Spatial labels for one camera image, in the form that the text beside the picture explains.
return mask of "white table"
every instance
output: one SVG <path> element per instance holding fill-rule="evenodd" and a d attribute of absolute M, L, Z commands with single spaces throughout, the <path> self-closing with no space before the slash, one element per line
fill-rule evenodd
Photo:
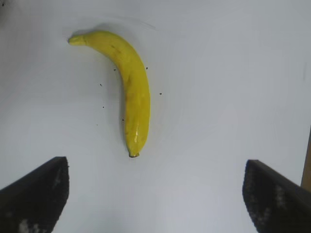
<path fill-rule="evenodd" d="M 301 181 L 310 9 L 309 0 L 5 0 L 0 188 L 66 156 L 70 195 L 55 233 L 255 233 L 246 160 Z M 148 67 L 151 125 L 137 159 L 122 137 L 115 66 L 67 44 L 92 28 L 123 36 Z"/>

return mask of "yellow banana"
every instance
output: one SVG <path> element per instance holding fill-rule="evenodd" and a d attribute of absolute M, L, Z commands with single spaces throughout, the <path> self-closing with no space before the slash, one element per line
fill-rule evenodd
<path fill-rule="evenodd" d="M 86 45 L 109 57 L 118 67 L 125 92 L 125 138 L 130 157 L 139 156 L 149 129 L 150 93 L 145 67 L 134 48 L 111 32 L 75 35 L 71 45 Z"/>

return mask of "banana tip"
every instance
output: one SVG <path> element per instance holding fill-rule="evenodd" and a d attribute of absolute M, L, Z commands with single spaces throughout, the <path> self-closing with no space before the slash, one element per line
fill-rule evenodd
<path fill-rule="evenodd" d="M 86 41 L 84 40 L 82 35 L 75 35 L 69 38 L 68 43 L 70 45 L 86 45 Z"/>

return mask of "wooden edge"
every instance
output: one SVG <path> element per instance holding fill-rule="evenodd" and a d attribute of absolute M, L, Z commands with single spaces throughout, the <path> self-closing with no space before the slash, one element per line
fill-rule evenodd
<path fill-rule="evenodd" d="M 301 187 L 311 192 L 311 131 L 309 136 L 305 166 L 302 173 Z"/>

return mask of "banana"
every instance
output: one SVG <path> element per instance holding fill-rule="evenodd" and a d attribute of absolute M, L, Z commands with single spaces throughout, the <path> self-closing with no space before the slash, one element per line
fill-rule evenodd
<path fill-rule="evenodd" d="M 148 79 L 139 55 L 122 37 L 106 31 L 75 35 L 69 44 L 89 46 L 116 64 L 125 92 L 126 144 L 130 157 L 139 156 L 147 140 L 150 120 Z"/>

